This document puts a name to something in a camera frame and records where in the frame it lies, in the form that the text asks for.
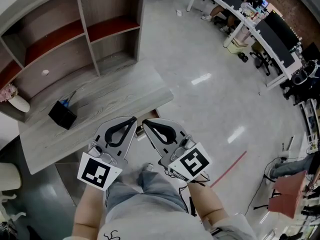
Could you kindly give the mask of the gray wooden shelf unit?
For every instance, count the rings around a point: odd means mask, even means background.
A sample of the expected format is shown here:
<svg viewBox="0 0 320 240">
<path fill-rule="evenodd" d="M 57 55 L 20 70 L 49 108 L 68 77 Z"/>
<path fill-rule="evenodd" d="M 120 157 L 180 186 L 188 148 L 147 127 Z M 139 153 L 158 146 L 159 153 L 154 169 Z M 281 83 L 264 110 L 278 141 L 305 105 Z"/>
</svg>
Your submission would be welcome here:
<svg viewBox="0 0 320 240">
<path fill-rule="evenodd" d="M 16 1 L 0 16 L 0 91 L 13 84 L 30 105 L 74 72 L 100 78 L 137 63 L 144 7 L 145 0 Z M 0 113 L 24 123 L 29 112 L 5 101 Z"/>
</svg>

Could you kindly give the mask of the pale yellow box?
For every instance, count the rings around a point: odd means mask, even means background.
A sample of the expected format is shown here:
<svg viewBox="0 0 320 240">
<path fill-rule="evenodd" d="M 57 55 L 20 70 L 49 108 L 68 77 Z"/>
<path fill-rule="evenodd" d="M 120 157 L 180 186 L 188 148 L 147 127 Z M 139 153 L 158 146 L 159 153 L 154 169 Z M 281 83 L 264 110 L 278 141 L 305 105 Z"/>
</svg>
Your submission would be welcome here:
<svg viewBox="0 0 320 240">
<path fill-rule="evenodd" d="M 227 49 L 231 54 L 238 54 L 243 52 L 243 50 L 248 46 L 247 43 L 239 41 L 234 38 L 231 43 L 228 45 Z"/>
</svg>

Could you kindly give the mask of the black pen holder box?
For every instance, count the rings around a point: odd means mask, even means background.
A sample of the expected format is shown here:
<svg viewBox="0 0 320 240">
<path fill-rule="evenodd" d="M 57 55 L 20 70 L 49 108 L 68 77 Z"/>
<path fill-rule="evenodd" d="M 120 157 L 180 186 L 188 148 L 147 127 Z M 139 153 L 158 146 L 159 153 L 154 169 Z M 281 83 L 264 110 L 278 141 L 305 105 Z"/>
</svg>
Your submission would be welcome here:
<svg viewBox="0 0 320 240">
<path fill-rule="evenodd" d="M 57 101 L 48 116 L 60 127 L 69 130 L 77 116 L 68 108 L 64 107 L 60 101 Z"/>
</svg>

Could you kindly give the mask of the person's gray shirt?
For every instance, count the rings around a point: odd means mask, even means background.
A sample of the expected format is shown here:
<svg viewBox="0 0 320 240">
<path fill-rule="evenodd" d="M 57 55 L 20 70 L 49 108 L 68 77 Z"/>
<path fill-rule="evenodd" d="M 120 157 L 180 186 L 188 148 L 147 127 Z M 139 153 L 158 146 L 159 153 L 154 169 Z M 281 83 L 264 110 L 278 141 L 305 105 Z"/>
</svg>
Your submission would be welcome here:
<svg viewBox="0 0 320 240">
<path fill-rule="evenodd" d="M 257 240 L 246 218 L 227 217 L 210 225 L 175 203 L 138 194 L 107 213 L 97 240 Z"/>
</svg>

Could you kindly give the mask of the white ribbed vase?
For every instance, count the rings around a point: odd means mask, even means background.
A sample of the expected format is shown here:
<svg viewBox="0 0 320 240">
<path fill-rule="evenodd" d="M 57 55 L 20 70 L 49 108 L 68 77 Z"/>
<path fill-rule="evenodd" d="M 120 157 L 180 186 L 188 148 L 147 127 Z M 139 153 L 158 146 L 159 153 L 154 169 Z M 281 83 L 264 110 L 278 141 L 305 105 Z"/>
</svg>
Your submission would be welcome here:
<svg viewBox="0 0 320 240">
<path fill-rule="evenodd" d="M 11 99 L 8 99 L 7 101 L 16 109 L 24 113 L 27 113 L 30 110 L 30 104 L 20 95 L 15 95 Z"/>
</svg>

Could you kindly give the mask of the person's right forearm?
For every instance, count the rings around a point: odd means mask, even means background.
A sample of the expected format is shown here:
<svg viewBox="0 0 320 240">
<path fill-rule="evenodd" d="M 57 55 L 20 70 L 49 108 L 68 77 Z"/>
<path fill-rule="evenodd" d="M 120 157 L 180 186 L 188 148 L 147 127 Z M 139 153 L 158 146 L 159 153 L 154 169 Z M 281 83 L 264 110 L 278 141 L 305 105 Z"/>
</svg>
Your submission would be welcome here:
<svg viewBox="0 0 320 240">
<path fill-rule="evenodd" d="M 205 181 L 207 178 L 200 174 L 195 180 L 200 181 L 203 185 L 189 182 L 187 186 L 199 218 L 203 222 L 208 221 L 212 226 L 228 218 L 229 215 L 224 209 L 219 197 L 213 189 L 206 184 Z"/>
</svg>

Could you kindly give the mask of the red stool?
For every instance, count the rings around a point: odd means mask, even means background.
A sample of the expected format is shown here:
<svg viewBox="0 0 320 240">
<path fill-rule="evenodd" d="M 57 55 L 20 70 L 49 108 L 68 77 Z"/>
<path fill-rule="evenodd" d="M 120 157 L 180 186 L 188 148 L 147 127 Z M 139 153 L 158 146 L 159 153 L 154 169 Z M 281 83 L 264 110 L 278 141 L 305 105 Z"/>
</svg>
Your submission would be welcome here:
<svg viewBox="0 0 320 240">
<path fill-rule="evenodd" d="M 306 174 L 307 171 L 304 170 L 288 177 L 279 177 L 273 185 L 273 189 L 279 195 L 269 198 L 267 210 L 294 219 L 298 204 L 303 197 Z"/>
</svg>

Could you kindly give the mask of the person's blue jeans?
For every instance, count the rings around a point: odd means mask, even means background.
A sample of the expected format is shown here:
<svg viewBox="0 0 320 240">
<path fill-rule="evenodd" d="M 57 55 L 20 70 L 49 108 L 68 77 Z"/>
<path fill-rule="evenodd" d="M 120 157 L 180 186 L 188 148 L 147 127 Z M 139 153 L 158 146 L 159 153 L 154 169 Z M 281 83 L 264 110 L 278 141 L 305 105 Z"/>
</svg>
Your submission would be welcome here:
<svg viewBox="0 0 320 240">
<path fill-rule="evenodd" d="M 129 185 L 123 183 L 120 176 L 117 177 L 107 191 L 105 205 L 108 213 L 117 205 L 133 197 L 140 199 L 155 198 L 156 200 L 177 207 L 178 211 L 187 211 L 186 205 L 178 192 L 160 173 L 143 170 L 138 174 L 136 182 L 143 190 L 143 193 L 139 193 Z"/>
</svg>

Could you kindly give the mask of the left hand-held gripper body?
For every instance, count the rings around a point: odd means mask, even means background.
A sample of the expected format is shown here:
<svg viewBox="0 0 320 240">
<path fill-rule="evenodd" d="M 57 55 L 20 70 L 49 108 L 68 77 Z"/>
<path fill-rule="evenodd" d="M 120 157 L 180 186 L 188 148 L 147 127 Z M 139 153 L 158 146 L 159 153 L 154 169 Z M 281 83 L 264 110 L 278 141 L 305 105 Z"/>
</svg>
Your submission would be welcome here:
<svg viewBox="0 0 320 240">
<path fill-rule="evenodd" d="M 99 190 L 106 191 L 127 166 L 128 144 L 118 147 L 103 146 L 91 141 L 82 153 L 77 179 Z"/>
</svg>

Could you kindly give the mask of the blue-handled scissors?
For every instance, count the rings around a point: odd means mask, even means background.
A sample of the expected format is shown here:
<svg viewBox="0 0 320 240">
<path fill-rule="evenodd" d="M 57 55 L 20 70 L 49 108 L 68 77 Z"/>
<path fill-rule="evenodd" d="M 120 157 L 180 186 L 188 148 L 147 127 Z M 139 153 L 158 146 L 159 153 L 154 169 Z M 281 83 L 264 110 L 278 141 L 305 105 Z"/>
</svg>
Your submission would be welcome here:
<svg viewBox="0 0 320 240">
<path fill-rule="evenodd" d="M 65 108 L 68 108 L 68 107 L 69 107 L 69 103 L 70 103 L 72 97 L 75 95 L 76 92 L 77 92 L 77 91 L 75 90 L 75 91 L 70 95 L 70 97 L 68 97 L 67 99 L 64 99 L 64 100 L 60 101 L 60 103 L 61 103 Z"/>
</svg>

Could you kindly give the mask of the person's left forearm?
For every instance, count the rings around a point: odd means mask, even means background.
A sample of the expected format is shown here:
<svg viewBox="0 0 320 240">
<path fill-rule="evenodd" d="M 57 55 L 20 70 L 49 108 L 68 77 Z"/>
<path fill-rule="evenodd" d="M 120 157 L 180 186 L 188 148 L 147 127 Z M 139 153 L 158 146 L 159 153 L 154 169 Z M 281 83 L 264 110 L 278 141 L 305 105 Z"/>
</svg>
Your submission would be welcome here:
<svg viewBox="0 0 320 240">
<path fill-rule="evenodd" d="M 100 232 L 108 197 L 108 191 L 91 185 L 85 187 L 75 211 L 70 240 L 110 240 Z"/>
</svg>

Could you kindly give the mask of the wooden drawer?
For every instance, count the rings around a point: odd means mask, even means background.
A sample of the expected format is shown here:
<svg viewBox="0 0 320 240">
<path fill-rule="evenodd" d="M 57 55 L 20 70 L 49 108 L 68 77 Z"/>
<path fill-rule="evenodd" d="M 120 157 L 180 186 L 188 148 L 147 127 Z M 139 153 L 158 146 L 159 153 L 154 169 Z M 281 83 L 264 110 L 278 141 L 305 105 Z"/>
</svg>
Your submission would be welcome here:
<svg viewBox="0 0 320 240">
<path fill-rule="evenodd" d="M 156 109 L 151 110 L 137 118 L 137 128 L 134 135 L 137 141 L 140 141 L 146 137 L 145 131 L 143 129 L 143 120 L 154 118 L 159 118 L 159 114 Z"/>
</svg>

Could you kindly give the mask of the gray wooden desk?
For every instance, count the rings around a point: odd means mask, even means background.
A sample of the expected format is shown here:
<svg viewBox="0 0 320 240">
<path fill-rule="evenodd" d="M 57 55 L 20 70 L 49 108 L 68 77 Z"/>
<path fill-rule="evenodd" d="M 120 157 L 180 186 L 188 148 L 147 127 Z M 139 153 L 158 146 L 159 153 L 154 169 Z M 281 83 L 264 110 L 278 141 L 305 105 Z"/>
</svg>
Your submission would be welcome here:
<svg viewBox="0 0 320 240">
<path fill-rule="evenodd" d="M 67 130 L 49 112 L 74 91 L 69 109 L 77 118 Z M 85 147 L 102 123 L 122 116 L 140 117 L 172 99 L 170 89 L 147 62 L 113 69 L 102 77 L 87 69 L 68 75 L 34 96 L 25 122 L 18 125 L 29 172 L 36 174 Z"/>
</svg>

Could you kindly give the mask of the cream chair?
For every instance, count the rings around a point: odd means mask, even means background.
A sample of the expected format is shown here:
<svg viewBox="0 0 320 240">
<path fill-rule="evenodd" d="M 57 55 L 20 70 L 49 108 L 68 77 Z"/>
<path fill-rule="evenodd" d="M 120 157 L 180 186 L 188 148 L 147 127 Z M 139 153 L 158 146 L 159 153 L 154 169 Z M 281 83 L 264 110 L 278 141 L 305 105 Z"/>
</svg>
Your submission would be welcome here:
<svg viewBox="0 0 320 240">
<path fill-rule="evenodd" d="M 13 163 L 0 162 L 0 191 L 17 190 L 22 186 L 18 168 Z"/>
</svg>

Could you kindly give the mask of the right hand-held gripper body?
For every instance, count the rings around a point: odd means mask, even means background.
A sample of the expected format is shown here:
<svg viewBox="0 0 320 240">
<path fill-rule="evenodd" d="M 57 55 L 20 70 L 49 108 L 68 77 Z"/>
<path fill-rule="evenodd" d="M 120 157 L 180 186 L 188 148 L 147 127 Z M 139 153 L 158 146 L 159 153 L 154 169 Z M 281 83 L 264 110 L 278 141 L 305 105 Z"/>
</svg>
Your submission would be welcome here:
<svg viewBox="0 0 320 240">
<path fill-rule="evenodd" d="M 187 135 L 172 153 L 166 154 L 158 163 L 170 175 L 190 183 L 212 164 L 212 160 L 202 144 Z"/>
</svg>

